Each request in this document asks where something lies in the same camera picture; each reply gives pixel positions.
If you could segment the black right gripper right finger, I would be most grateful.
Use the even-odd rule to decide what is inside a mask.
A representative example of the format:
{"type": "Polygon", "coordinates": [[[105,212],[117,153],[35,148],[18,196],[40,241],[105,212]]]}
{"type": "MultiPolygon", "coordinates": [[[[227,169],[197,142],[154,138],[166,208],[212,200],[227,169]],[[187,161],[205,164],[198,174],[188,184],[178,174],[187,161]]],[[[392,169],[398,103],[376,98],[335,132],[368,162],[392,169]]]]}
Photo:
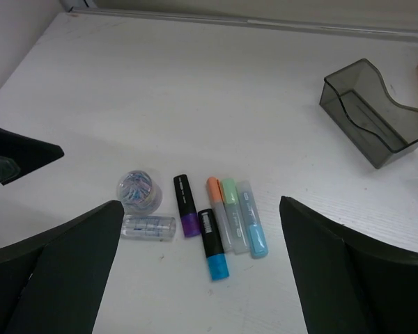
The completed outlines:
{"type": "Polygon", "coordinates": [[[418,253],[291,197],[281,226],[308,333],[418,333],[418,253]]]}

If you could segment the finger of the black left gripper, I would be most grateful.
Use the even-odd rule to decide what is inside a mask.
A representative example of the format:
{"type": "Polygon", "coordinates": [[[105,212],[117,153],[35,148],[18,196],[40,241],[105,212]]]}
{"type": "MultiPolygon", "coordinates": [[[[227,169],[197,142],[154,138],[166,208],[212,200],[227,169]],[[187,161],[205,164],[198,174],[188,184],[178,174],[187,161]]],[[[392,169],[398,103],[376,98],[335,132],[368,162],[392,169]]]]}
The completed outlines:
{"type": "Polygon", "coordinates": [[[64,156],[58,145],[0,128],[0,184],[9,184],[64,156]]]}

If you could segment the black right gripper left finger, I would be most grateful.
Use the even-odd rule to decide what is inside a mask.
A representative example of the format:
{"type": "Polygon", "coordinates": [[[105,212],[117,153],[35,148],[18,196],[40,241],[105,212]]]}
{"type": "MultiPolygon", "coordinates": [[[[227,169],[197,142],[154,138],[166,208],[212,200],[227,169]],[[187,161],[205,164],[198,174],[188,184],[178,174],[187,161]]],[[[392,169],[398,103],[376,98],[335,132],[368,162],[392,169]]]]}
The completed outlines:
{"type": "Polygon", "coordinates": [[[110,200],[0,248],[0,333],[92,333],[123,216],[110,200]]]}

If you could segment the blue cap highlighter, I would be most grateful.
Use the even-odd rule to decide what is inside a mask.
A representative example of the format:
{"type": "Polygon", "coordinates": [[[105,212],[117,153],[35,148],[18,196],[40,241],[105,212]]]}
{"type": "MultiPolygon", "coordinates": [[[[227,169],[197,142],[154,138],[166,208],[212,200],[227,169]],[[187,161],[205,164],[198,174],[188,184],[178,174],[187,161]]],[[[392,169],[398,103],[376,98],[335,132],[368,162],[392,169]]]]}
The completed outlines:
{"type": "Polygon", "coordinates": [[[235,186],[247,231],[251,256],[255,259],[263,258],[268,254],[268,245],[251,184],[248,181],[241,181],[237,182],[235,186]]]}

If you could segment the black marker blue cap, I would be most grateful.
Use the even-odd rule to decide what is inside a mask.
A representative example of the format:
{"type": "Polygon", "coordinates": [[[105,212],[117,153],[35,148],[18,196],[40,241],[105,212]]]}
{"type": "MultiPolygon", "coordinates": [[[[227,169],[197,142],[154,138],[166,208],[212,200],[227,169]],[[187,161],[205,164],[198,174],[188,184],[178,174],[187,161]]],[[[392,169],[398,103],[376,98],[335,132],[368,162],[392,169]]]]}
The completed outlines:
{"type": "Polygon", "coordinates": [[[212,209],[198,212],[203,247],[212,281],[229,277],[224,247],[212,209]]]}

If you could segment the green cap highlighter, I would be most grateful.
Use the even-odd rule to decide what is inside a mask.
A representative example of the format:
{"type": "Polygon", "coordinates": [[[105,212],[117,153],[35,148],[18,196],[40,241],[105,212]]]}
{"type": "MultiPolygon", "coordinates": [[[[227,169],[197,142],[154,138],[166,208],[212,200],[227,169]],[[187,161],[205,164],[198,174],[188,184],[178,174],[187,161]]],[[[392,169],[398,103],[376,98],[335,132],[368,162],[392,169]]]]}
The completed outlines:
{"type": "Polygon", "coordinates": [[[249,243],[234,180],[232,178],[223,179],[221,181],[221,189],[224,208],[231,230],[234,253],[247,253],[249,251],[249,243]]]}

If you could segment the orange cap highlighter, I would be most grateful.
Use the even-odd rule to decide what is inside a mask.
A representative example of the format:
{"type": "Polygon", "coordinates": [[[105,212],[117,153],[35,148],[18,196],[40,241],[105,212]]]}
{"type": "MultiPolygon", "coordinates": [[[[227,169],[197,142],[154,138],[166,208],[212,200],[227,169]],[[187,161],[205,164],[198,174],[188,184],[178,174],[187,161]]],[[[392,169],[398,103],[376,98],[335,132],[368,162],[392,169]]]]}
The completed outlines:
{"type": "Polygon", "coordinates": [[[229,253],[233,251],[233,244],[219,180],[216,177],[209,177],[206,181],[206,188],[217,221],[224,252],[229,253]]]}

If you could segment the black marker purple cap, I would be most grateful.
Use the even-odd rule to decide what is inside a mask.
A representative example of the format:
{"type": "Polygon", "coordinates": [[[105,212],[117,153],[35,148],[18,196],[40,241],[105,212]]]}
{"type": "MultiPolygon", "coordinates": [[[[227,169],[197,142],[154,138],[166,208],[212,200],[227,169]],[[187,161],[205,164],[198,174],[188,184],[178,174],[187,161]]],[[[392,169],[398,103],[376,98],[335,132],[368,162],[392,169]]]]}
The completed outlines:
{"type": "Polygon", "coordinates": [[[192,190],[186,174],[175,176],[173,185],[184,236],[186,238],[195,237],[201,232],[192,190]]]}

